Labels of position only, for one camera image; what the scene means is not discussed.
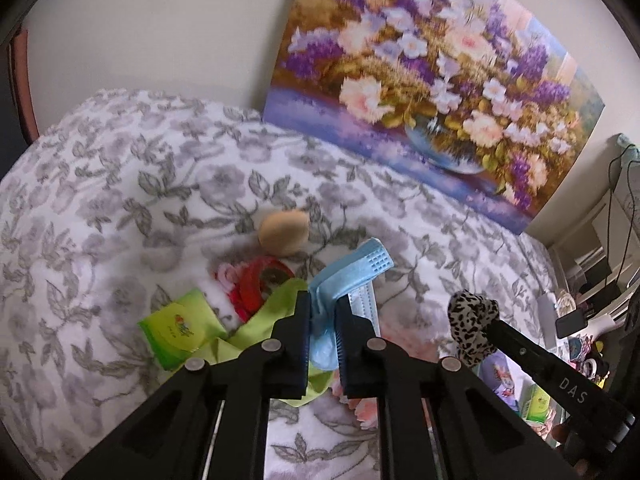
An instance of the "wall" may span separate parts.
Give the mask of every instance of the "wall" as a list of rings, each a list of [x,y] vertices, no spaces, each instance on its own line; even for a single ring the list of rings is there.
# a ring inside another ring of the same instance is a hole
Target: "wall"
[[[261,108],[291,1],[40,0],[26,20],[40,130],[98,88],[165,89]],[[606,104],[577,164],[527,230],[550,243],[605,192],[617,154],[611,137],[624,131],[640,140],[640,60],[600,0],[520,1]]]

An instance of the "blue face mask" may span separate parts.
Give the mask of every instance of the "blue face mask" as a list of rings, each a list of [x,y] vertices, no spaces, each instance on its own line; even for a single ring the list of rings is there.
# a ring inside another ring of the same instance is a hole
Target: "blue face mask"
[[[353,253],[321,270],[309,284],[311,336],[309,360],[321,370],[338,367],[334,311],[338,298],[348,295],[351,311],[369,319],[380,335],[372,280],[394,266],[380,240],[371,238]]]

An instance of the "white floral bedspread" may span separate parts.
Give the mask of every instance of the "white floral bedspread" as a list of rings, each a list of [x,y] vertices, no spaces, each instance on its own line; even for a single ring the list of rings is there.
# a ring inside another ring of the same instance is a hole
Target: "white floral bedspread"
[[[101,91],[0,184],[0,415],[43,478],[158,387],[141,318],[199,286],[237,325],[208,270],[249,259],[260,219],[293,207],[312,222],[288,261],[304,278],[383,242],[396,267],[375,281],[381,323],[411,353],[452,352],[446,306],[460,288],[539,340],[535,298],[552,271],[526,235],[254,111]],[[376,431],[330,393],[300,409],[274,400],[270,419],[265,478],[378,478]]]

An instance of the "leopard print fabric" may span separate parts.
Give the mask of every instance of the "leopard print fabric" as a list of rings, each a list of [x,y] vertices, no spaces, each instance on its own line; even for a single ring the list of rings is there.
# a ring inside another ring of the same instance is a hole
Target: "leopard print fabric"
[[[458,358],[468,367],[480,363],[497,352],[482,329],[499,319],[498,302],[472,294],[468,290],[456,292],[449,301],[451,336],[458,345]]]

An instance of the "floral painting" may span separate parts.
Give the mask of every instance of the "floral painting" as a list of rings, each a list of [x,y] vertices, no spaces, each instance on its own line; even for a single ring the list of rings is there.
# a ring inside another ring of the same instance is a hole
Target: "floral painting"
[[[384,162],[519,233],[603,108],[516,0],[295,0],[264,118]]]

